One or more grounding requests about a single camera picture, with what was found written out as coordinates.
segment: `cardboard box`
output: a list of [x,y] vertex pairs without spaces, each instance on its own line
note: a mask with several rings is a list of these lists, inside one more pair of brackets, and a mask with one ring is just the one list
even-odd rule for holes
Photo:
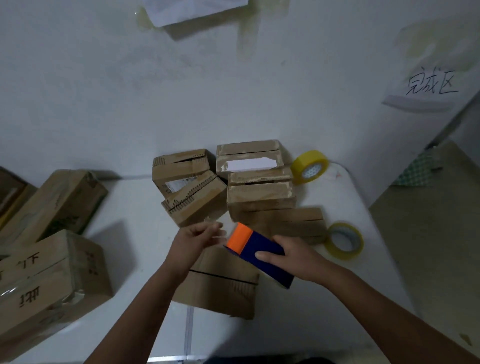
[[240,213],[238,221],[271,239],[274,235],[300,237],[310,245],[322,244],[328,236],[318,207]]
[[251,320],[258,279],[259,270],[253,265],[213,246],[204,250],[173,301]]
[[290,168],[232,173],[227,196],[230,217],[238,221],[241,212],[294,208],[292,178]]
[[113,296],[102,248],[66,230],[2,260],[0,271],[0,362]]
[[171,194],[162,206],[181,228],[206,218],[216,220],[227,211],[227,185],[209,170]]
[[107,189],[86,170],[57,170],[0,231],[0,258],[60,231],[81,234]]
[[228,179],[232,172],[282,167],[278,140],[223,144],[216,148],[216,173]]
[[152,180],[167,198],[210,170],[206,149],[160,156],[153,160]]
[[36,187],[0,167],[0,230],[36,190]]

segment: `packing tape roll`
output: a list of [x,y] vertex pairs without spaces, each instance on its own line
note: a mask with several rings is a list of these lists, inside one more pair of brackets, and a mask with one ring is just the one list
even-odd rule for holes
[[326,172],[328,159],[318,150],[303,153],[293,161],[290,169],[294,184],[304,184],[316,180]]
[[[332,235],[339,234],[345,236],[352,244],[352,250],[346,251],[336,246],[332,240]],[[353,226],[344,223],[336,222],[328,228],[328,238],[325,242],[325,248],[335,258],[341,260],[349,260],[360,255],[363,250],[363,237]]]

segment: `white paper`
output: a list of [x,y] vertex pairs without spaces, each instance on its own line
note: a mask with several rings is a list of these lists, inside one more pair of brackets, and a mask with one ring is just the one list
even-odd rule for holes
[[271,170],[276,168],[276,160],[267,157],[229,160],[222,166],[222,171],[244,172],[247,170]]
[[248,0],[143,0],[148,17],[156,27],[184,22],[238,8]]
[[395,49],[402,71],[383,104],[411,112],[450,110],[480,60],[478,14],[412,24],[400,31]]
[[189,178],[185,178],[183,180],[176,180],[176,181],[170,181],[170,182],[166,182],[165,184],[167,185],[167,187],[170,189],[170,191],[172,192],[178,192],[180,191],[183,187],[185,187],[188,182],[190,181],[194,181],[197,177],[189,177]]

